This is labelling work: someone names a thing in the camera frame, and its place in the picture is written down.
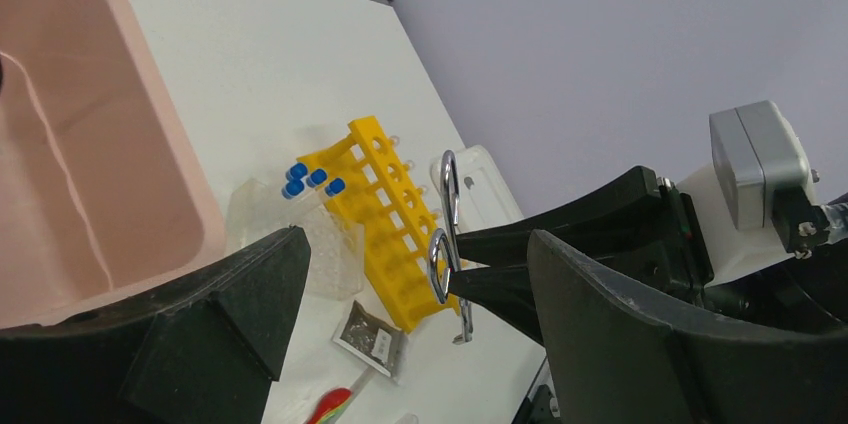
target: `red object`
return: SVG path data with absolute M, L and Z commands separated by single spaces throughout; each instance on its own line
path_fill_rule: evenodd
M 350 401 L 353 392 L 350 389 L 340 387 L 324 394 L 318 405 L 315 406 L 315 411 L 312 417 L 306 421 L 306 424 L 323 424 L 332 417 L 337 416 L 344 410 L 345 406 Z

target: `white table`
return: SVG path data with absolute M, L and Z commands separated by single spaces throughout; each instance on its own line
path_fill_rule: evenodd
M 365 0 L 131 0 L 222 210 L 250 176 L 263 177 L 376 115 L 400 136 L 411 177 L 463 143 L 394 11 Z M 438 196 L 425 196 L 431 208 Z M 387 317 L 376 295 L 358 297 Z M 264 422 L 301 423 L 318 398 L 364 369 L 330 342 L 347 303 L 304 296 L 281 382 Z M 454 346 L 459 319 L 443 312 L 411 335 L 400 385 L 379 376 L 341 422 L 506 423 L 543 350 L 480 308 L 475 339 Z

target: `pink plastic container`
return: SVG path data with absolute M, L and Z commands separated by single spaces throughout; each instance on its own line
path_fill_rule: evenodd
M 218 206 L 128 0 L 0 0 L 0 328 L 223 255 Z

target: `metal clip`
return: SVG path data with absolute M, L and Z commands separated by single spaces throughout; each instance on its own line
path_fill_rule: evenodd
M 447 302 L 450 293 L 451 273 L 462 270 L 459 250 L 456 246 L 456 226 L 459 224 L 459 177 L 456 171 L 456 156 L 453 151 L 445 151 L 442 155 L 440 185 L 445 229 L 436 229 L 430 237 L 427 271 L 433 294 L 436 295 L 439 304 L 444 304 Z M 438 269 L 440 256 L 447 264 L 441 279 L 439 279 Z M 471 303 L 466 299 L 459 299 L 459 314 L 462 320 L 462 333 L 454 338 L 454 344 L 470 342 L 471 334 L 474 332 L 471 321 Z

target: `tabletop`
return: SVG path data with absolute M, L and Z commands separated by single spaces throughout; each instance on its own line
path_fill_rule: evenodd
M 336 142 L 375 115 L 400 137 L 410 177 L 464 147 L 391 7 L 366 0 L 130 0 L 186 132 L 221 206 L 250 177 Z M 387 318 L 370 286 L 357 296 Z M 349 302 L 305 295 L 263 422 L 303 422 L 320 396 L 351 385 L 364 363 L 331 343 Z M 544 350 L 484 309 L 471 343 L 442 312 L 411 334 L 398 384 L 375 378 L 340 422 L 507 423 Z

